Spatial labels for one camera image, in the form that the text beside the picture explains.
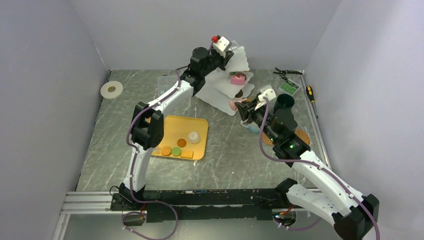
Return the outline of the white three-tier dessert stand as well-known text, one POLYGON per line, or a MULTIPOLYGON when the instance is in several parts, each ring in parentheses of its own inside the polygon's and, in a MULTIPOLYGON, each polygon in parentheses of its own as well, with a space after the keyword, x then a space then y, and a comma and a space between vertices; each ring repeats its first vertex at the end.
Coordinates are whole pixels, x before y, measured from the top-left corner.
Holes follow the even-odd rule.
POLYGON ((255 86, 249 83, 254 74, 250 71, 245 47, 239 45, 235 40, 231 42, 230 50, 234 53, 234 56, 229 60, 226 70, 223 71, 218 68, 207 75, 205 85, 195 96, 229 116, 234 116, 236 111, 230 109, 229 102, 247 98, 255 86), (229 73, 242 71, 246 77, 245 84, 231 84, 230 78, 232 75, 229 73), (243 90, 243 96, 234 98, 240 90, 243 90))

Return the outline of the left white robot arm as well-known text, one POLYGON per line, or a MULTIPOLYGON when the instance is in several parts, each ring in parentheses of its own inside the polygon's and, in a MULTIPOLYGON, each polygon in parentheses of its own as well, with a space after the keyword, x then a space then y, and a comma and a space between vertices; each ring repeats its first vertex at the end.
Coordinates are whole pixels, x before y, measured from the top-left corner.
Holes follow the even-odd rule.
POLYGON ((144 200, 146 173, 152 152, 164 138, 165 118, 183 101, 195 96, 205 85, 206 76, 216 69, 226 70, 234 53, 231 50, 197 47, 192 51, 190 63, 176 69, 176 83, 158 98, 139 102, 126 134, 126 143, 132 148, 128 172, 119 186, 124 204, 131 210, 139 209, 144 200))

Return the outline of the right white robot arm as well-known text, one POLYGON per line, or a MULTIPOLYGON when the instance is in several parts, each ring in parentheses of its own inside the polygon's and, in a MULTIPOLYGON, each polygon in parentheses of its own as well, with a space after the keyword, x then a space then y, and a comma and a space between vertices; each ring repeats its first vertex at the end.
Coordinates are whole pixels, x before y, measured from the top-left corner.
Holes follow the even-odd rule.
POLYGON ((292 204, 314 213, 332 225, 343 240, 361 240, 371 229, 375 238, 381 239, 377 224, 379 200, 349 186, 320 160, 310 147, 309 137, 296 133, 298 124, 291 110, 280 108, 271 113, 267 100, 234 105, 243 122, 257 124, 259 135, 266 135, 272 142, 275 156, 266 158, 287 164, 320 190, 313 192, 287 178, 275 188, 275 200, 280 207, 292 204))

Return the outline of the green roll cake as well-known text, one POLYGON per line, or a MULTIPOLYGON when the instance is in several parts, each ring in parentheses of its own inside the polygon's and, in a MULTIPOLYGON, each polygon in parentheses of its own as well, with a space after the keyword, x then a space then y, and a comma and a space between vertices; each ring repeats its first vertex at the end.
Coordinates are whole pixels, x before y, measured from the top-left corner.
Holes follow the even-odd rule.
POLYGON ((244 71, 231 71, 230 73, 229 73, 229 75, 230 76, 238 76, 238 75, 245 75, 245 72, 244 71))

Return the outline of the chocolate sprinkled donut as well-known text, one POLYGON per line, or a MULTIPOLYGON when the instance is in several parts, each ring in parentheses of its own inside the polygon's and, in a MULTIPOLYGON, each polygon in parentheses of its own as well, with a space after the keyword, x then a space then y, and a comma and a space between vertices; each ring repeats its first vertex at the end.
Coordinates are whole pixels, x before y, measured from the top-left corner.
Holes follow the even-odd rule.
POLYGON ((241 89, 235 96, 234 99, 240 99, 243 96, 243 90, 241 89))

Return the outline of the pink cake with cherry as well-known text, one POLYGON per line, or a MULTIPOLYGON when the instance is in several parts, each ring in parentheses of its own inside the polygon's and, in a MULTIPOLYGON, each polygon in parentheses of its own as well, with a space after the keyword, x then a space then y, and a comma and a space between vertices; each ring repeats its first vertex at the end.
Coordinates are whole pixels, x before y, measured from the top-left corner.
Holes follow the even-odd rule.
POLYGON ((230 83, 232 85, 242 86, 246 82, 246 76, 243 74, 236 74, 230 77, 230 83))

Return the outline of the pink handled tongs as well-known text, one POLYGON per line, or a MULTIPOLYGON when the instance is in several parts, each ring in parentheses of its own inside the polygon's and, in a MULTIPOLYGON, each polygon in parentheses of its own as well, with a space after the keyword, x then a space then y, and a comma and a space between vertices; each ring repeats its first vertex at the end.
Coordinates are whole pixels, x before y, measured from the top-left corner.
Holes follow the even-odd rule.
POLYGON ((250 99, 250 98, 243 98, 243 99, 240 99, 240 100, 237 100, 237 101, 230 101, 229 102, 229 107, 234 112, 237 112, 238 111, 238 108, 236 106, 236 103, 246 103, 246 102, 251 102, 251 101, 252 101, 252 99, 250 99))

